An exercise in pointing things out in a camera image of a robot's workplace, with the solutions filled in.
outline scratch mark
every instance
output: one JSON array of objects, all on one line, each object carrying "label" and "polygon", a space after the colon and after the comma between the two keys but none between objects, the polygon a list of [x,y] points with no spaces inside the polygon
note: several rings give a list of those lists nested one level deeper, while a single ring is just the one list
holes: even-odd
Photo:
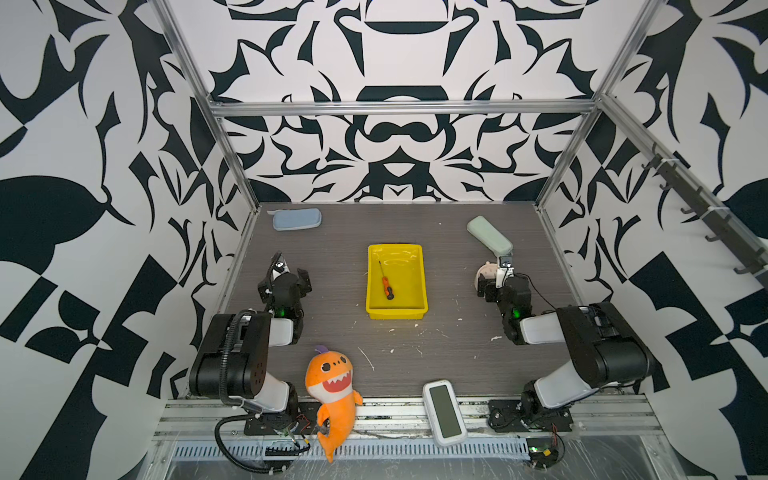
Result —
[{"label": "scratch mark", "polygon": [[373,364],[371,363],[371,359],[370,359],[370,358],[368,358],[368,356],[366,355],[366,353],[365,353],[365,352],[363,352],[363,350],[362,350],[360,347],[357,347],[357,349],[360,351],[360,353],[362,353],[362,356],[364,356],[364,357],[366,358],[366,360],[368,360],[368,364],[369,364],[369,365],[371,365],[371,370],[373,370],[373,371],[375,372],[375,371],[376,371],[376,367],[375,367],[375,366],[373,366]]}]

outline device screen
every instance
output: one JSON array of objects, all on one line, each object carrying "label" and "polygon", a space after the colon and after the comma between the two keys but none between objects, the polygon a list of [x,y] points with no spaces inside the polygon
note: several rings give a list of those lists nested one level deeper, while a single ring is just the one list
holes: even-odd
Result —
[{"label": "device screen", "polygon": [[448,386],[440,385],[429,389],[429,395],[432,397],[432,403],[435,406],[437,422],[440,424],[440,432],[445,438],[462,434],[462,428],[458,425],[456,411],[453,409],[451,394],[448,392]]}]

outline transparent plastic sheet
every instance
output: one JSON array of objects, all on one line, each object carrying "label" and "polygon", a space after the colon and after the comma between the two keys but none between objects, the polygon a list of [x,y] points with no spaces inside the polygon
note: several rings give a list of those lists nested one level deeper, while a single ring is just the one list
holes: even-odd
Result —
[{"label": "transparent plastic sheet", "polygon": [[[390,480],[437,478],[438,480],[503,478],[529,480],[648,480],[657,478],[638,435],[565,437],[564,458],[547,471],[534,470],[520,460],[506,458],[446,458],[425,460],[296,460],[286,472],[274,475],[285,480],[328,478],[332,480]],[[267,478],[250,474],[226,459],[206,461],[171,460],[169,480],[245,480]]]}]

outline black and white patterned wall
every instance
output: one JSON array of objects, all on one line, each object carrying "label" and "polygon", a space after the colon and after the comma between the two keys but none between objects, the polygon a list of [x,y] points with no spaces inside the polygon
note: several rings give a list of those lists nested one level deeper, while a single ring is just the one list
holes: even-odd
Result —
[{"label": "black and white patterned wall", "polygon": [[[291,102],[589,98],[642,1],[171,4],[215,101]],[[262,201],[534,200],[576,117],[230,118],[227,130]]]},{"label": "black and white patterned wall", "polygon": [[144,0],[0,4],[4,478],[137,474],[248,214]]},{"label": "black and white patterned wall", "polygon": [[[670,0],[616,90],[763,239],[766,7]],[[768,293],[645,163],[602,116],[546,206],[557,242],[584,301],[613,301],[657,357],[641,390],[693,470],[768,475]]]}]

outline brown wooden surface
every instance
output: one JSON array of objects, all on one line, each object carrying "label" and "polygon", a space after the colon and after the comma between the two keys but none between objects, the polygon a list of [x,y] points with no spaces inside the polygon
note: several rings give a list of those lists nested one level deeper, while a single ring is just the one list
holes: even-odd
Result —
[{"label": "brown wooden surface", "polygon": [[[494,260],[466,230],[467,222],[483,215],[512,241],[517,271],[531,276],[554,305],[573,303],[532,205],[329,204],[318,206],[323,223],[317,228],[272,228],[267,210],[301,207],[263,205],[227,309],[262,307],[257,284],[277,250],[293,272],[310,272],[314,290],[302,299],[306,318],[301,339],[271,348],[268,362],[270,373],[293,383],[299,395],[306,395],[304,375],[317,344],[352,360],[353,386],[363,396],[420,396],[424,384],[436,379],[450,380],[457,395],[514,395],[529,380],[568,361],[563,343],[514,345],[504,336],[496,305],[478,298],[473,286],[477,269]],[[423,319],[368,317],[366,253],[373,243],[423,247],[429,301]],[[534,313],[550,308],[533,291],[532,296]]]}]

